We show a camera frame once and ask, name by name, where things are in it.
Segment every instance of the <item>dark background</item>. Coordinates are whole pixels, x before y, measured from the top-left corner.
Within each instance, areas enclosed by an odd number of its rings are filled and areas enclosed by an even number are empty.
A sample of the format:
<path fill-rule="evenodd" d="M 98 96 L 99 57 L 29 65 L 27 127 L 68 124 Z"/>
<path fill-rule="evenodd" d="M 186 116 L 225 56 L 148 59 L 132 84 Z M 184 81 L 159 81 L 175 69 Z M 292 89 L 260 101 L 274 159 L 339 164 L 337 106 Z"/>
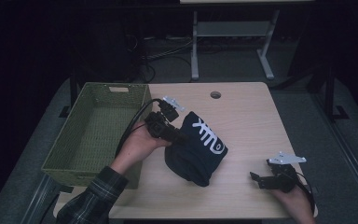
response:
<path fill-rule="evenodd" d="M 71 74 L 83 81 L 131 81 L 137 76 L 140 52 L 128 53 L 123 33 L 140 35 L 140 15 L 89 15 L 82 6 L 86 1 L 78 2 L 0 1 L 0 190 L 52 96 Z M 311 9 L 289 75 L 326 63 L 358 104 L 358 1 L 337 2 L 318 1 Z M 93 4 L 107 6 L 106 1 Z M 291 13 L 295 12 L 282 12 L 274 38 L 281 34 L 299 38 L 293 22 L 285 20 Z M 141 27 L 144 35 L 159 38 L 189 35 L 191 27 L 177 18 L 191 22 L 191 15 L 188 10 L 146 13 L 141 15 Z M 106 30 L 104 24 L 115 28 Z M 116 43 L 112 51 L 100 48 L 112 39 Z"/>

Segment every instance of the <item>plaid sleeve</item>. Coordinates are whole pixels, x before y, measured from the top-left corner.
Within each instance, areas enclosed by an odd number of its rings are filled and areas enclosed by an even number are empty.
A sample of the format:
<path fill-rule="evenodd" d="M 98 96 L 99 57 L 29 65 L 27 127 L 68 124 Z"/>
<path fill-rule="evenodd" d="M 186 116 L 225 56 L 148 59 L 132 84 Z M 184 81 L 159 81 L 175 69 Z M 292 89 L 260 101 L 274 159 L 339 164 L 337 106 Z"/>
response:
<path fill-rule="evenodd" d="M 105 222 L 127 183 L 124 176 L 108 166 L 104 167 L 83 193 L 60 210 L 56 223 Z"/>

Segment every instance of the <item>gray carpet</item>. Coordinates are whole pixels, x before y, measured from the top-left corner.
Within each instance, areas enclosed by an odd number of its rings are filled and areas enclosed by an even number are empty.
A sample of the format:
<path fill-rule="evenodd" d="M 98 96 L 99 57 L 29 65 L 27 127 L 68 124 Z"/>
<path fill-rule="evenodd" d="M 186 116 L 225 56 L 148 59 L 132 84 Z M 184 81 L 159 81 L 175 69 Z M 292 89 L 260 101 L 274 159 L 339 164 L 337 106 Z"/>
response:
<path fill-rule="evenodd" d="M 272 70 L 276 71 L 276 78 L 270 81 L 265 79 L 256 58 L 257 44 L 259 43 L 241 49 L 227 48 L 214 54 L 200 54 L 199 82 L 263 81 L 273 86 L 286 80 L 285 75 L 296 45 L 286 43 L 286 48 L 283 43 L 271 45 L 268 59 Z M 189 53 L 175 56 L 189 60 Z M 156 70 L 152 83 L 190 80 L 189 64 L 183 60 L 167 58 L 151 62 L 150 65 Z M 315 200 L 319 208 L 317 222 L 358 223 L 358 184 L 343 157 L 329 122 L 315 100 L 319 99 L 320 95 L 305 92 L 306 84 L 307 79 L 300 80 L 285 91 L 272 91 L 271 94 L 296 154 L 308 159 L 301 167 L 316 191 Z M 54 182 L 48 182 L 47 194 L 35 197 L 40 201 L 33 201 L 39 183 L 46 180 L 40 168 L 64 123 L 64 119 L 59 118 L 59 115 L 62 109 L 69 105 L 69 101 L 69 83 L 66 81 L 51 101 L 1 192 L 0 223 L 21 223 L 22 220 L 24 223 L 37 223 L 60 189 Z M 339 83 L 336 103 L 342 105 L 350 116 L 350 119 L 338 120 L 337 126 L 355 149 L 354 154 L 358 159 L 358 107 L 345 87 Z M 31 206 L 35 210 L 30 211 L 29 204 L 41 206 Z M 50 208 L 44 223 L 53 222 Z M 263 220 L 263 223 L 294 222 L 291 219 L 282 219 Z"/>

